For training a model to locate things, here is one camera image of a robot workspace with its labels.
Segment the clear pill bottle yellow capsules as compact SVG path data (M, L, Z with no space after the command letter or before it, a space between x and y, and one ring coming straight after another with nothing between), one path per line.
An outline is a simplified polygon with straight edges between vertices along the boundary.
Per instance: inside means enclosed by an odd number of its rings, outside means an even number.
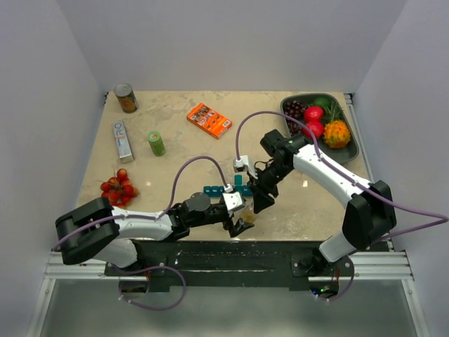
M245 207L245 209L242 210L240 217L245 223L254 223L257 215L254 213L252 207Z

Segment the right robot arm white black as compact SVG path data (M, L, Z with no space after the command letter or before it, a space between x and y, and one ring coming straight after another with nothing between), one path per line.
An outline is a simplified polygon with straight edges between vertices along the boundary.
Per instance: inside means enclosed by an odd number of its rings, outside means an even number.
M274 205L279 195L277 185L292 171L315 180L345 209L342 229L314 252L312 266L317 274L329 275L343 256L368 248L396 226L391 190L385 182L372 183L353 174L303 135L285 138L273 130L264 135L260 144L271 158L264 169L256 168L246 155L234 162L235 170L248 172L255 213Z

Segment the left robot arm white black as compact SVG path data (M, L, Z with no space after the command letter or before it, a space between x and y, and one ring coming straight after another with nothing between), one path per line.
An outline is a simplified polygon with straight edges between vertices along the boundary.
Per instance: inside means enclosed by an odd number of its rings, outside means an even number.
M167 211L145 213L112 206L98 197L56 220L59 240L53 251L61 253L66 265L98 259L138 275L145 258L138 253L137 238L175 242L187 237L193 227L216 223L222 223L230 237L237 237L253 227L242 218L234 219L245 205L239 192L225 193L217 203L197 192Z

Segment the teal weekly pill organizer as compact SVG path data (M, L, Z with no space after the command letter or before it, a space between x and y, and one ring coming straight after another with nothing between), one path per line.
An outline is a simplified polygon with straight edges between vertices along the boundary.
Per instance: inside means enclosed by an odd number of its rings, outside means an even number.
M241 174L236 174L234 176L232 191L239 192L245 198L251 198L253 196L250 188L243 183L243 176ZM225 187L219 185L204 186L203 193L210 198L220 198L222 194L225 193Z

